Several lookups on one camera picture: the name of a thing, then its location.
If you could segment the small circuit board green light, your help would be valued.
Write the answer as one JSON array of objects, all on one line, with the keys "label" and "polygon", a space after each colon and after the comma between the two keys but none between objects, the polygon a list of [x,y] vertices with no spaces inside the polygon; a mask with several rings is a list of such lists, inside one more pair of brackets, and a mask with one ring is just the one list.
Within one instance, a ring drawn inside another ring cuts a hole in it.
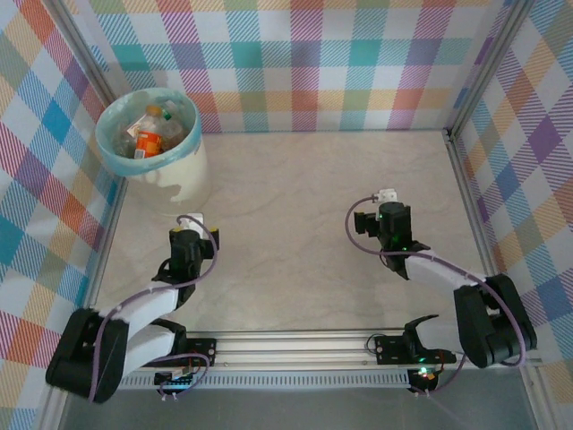
[{"label": "small circuit board green light", "polygon": [[153,376],[153,384],[158,387],[158,390],[163,390],[167,393],[180,392],[188,389],[196,381],[197,376],[197,372],[178,377],[174,377],[172,372],[156,372]]},{"label": "small circuit board green light", "polygon": [[439,375],[432,368],[423,366],[408,370],[407,373],[410,388],[413,390],[433,391],[438,385]]}]

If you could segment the small orange label bottle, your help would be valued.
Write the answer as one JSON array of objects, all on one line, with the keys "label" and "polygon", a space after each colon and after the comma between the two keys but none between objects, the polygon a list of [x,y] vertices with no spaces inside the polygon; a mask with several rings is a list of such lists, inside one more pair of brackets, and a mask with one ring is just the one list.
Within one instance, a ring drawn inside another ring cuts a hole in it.
[{"label": "small orange label bottle", "polygon": [[163,111],[157,105],[148,105],[145,115],[137,126],[135,139],[135,159],[146,159],[159,155],[162,151]]}]

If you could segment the white bin with teal liner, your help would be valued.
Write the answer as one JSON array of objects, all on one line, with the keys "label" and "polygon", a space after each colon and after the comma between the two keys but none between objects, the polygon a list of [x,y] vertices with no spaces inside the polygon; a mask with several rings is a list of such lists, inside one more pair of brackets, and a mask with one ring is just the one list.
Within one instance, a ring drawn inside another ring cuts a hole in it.
[{"label": "white bin with teal liner", "polygon": [[[187,136],[175,148],[149,159],[133,159],[119,155],[115,147],[120,134],[139,120],[145,107],[162,105],[167,101],[175,104],[170,112],[189,130]],[[147,88],[127,93],[116,99],[100,115],[95,128],[99,152],[107,167],[118,176],[143,175],[166,167],[196,153],[201,147],[201,116],[194,102],[178,90]]]}]

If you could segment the aluminium frame floor rail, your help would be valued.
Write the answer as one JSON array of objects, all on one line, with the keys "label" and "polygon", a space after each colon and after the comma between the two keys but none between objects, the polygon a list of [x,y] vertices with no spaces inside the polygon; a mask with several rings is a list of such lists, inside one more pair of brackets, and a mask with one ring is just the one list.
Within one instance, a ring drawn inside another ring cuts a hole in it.
[{"label": "aluminium frame floor rail", "polygon": [[[484,273],[463,270],[465,273],[463,277],[466,277],[467,280],[471,277],[478,278],[486,287],[489,287],[489,282],[494,282],[496,279],[501,280],[503,273],[489,272],[490,267],[487,262],[485,242],[479,231],[477,213],[472,209],[473,200],[469,195],[465,175],[461,170],[461,164],[458,156],[455,154],[455,148],[447,131],[443,132],[443,136],[458,181],[458,188],[462,194],[475,244],[482,260],[482,265],[485,268]],[[501,345],[505,340],[509,342],[517,340],[514,327],[500,306],[498,306],[500,312],[497,315],[488,314],[488,302],[483,301],[483,287],[480,283],[460,286],[453,291],[453,296],[458,320],[458,334],[460,335],[461,345],[464,348],[469,347],[472,349],[474,346],[489,348],[491,346],[489,344],[490,341],[492,345]]]},{"label": "aluminium frame floor rail", "polygon": [[127,179],[120,177],[117,182],[115,199],[110,209],[107,210],[107,223],[101,237],[100,248],[95,256],[89,260],[88,283],[81,290],[81,294],[76,300],[77,309],[89,308],[97,303],[127,189]]}]

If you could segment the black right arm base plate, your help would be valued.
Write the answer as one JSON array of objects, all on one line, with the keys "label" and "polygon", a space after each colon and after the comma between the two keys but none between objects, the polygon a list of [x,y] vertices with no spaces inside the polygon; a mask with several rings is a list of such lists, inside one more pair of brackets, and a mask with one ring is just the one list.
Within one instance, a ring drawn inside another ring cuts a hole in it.
[{"label": "black right arm base plate", "polygon": [[405,336],[376,336],[374,351],[377,364],[382,365],[441,365],[455,364],[455,353],[440,349],[427,349]]}]

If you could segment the aluminium frame post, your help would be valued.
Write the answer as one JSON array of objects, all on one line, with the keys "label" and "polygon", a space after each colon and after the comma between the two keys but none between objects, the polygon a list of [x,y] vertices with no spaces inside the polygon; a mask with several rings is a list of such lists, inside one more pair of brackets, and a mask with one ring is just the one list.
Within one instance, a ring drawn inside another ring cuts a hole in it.
[{"label": "aluminium frame post", "polygon": [[538,430],[554,430],[550,402],[536,367],[523,366],[522,379]]},{"label": "aluminium frame post", "polygon": [[492,0],[478,22],[475,38],[438,123],[442,134],[457,136],[498,70],[535,0]]},{"label": "aluminium frame post", "polygon": [[59,430],[67,415],[68,394],[51,391],[44,406],[38,412],[34,430]]},{"label": "aluminium frame post", "polygon": [[43,0],[43,4],[55,20],[59,30],[63,33],[66,42],[77,57],[79,64],[83,67],[97,94],[105,105],[111,104],[115,100],[115,91],[106,79],[99,62],[96,61],[89,44],[82,36],[65,0]]}]

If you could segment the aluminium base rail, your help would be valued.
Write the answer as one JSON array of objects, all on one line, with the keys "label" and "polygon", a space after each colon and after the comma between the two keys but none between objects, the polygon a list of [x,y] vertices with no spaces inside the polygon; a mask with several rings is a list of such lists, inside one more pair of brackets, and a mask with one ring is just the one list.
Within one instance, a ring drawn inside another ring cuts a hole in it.
[{"label": "aluminium base rail", "polygon": [[217,371],[328,371],[383,368],[365,346],[374,333],[401,331],[189,331],[187,336],[217,340]]}]

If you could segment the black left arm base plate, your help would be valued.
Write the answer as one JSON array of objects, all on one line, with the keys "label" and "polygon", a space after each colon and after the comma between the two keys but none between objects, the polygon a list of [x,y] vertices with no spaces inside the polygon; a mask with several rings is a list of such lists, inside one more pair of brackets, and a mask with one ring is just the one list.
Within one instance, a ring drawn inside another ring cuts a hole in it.
[{"label": "black left arm base plate", "polygon": [[194,357],[186,358],[190,367],[204,367],[205,360],[199,355],[205,356],[209,361],[209,366],[213,366],[216,361],[217,340],[214,338],[187,338],[180,350],[181,354],[194,354]]}]

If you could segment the white waste bin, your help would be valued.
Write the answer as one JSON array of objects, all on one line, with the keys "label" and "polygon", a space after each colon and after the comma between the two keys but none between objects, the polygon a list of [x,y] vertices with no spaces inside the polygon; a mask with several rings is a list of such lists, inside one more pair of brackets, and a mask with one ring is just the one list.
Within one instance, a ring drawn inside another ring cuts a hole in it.
[{"label": "white waste bin", "polygon": [[[135,139],[124,130],[116,152],[134,159]],[[196,153],[158,170],[124,178],[130,189],[160,214],[179,215],[198,210],[210,194],[210,172],[202,136]]]}]

